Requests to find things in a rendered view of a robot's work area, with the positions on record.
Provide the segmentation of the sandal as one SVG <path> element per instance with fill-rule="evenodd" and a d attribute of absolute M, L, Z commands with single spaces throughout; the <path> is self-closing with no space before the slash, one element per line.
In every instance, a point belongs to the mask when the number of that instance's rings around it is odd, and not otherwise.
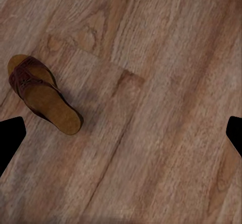
<path fill-rule="evenodd" d="M 65 134 L 77 133 L 83 116 L 62 96 L 51 71 L 33 56 L 17 54 L 8 63 L 9 83 L 27 107 Z"/>

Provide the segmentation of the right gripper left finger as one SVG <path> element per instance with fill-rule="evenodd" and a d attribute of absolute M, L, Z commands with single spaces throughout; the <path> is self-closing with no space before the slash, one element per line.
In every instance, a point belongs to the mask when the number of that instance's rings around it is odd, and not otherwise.
<path fill-rule="evenodd" d="M 0 122 L 0 176 L 26 136 L 21 116 Z"/>

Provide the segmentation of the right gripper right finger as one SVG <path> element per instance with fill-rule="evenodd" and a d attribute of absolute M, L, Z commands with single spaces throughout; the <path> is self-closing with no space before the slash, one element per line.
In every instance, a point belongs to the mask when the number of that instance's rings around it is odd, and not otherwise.
<path fill-rule="evenodd" d="M 226 135 L 242 157 L 242 118 L 235 116 L 229 118 Z"/>

